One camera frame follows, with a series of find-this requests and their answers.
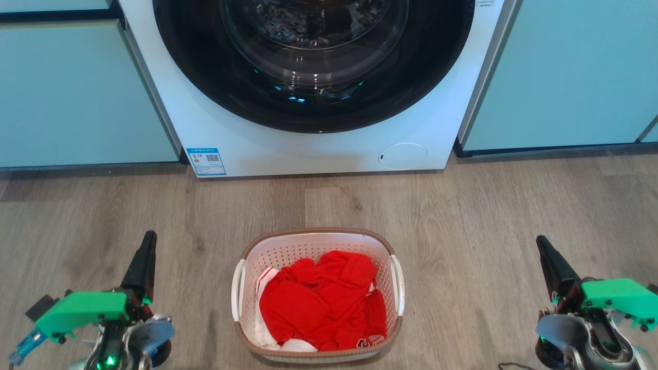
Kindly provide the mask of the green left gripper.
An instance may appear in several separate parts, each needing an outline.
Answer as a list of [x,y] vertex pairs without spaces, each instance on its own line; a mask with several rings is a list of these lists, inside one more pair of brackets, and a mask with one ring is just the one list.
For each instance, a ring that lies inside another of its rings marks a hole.
[[153,314],[157,234],[148,230],[125,272],[120,288],[101,292],[70,292],[47,304],[35,327],[52,341],[61,341],[73,330],[113,321],[136,323]]

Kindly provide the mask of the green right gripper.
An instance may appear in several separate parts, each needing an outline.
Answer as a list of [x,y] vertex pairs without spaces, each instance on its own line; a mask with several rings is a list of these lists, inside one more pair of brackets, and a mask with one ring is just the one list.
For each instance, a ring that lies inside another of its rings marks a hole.
[[554,312],[580,313],[601,309],[616,311],[632,321],[632,327],[649,332],[656,329],[656,285],[643,286],[635,280],[581,279],[547,236],[538,235],[541,270]]

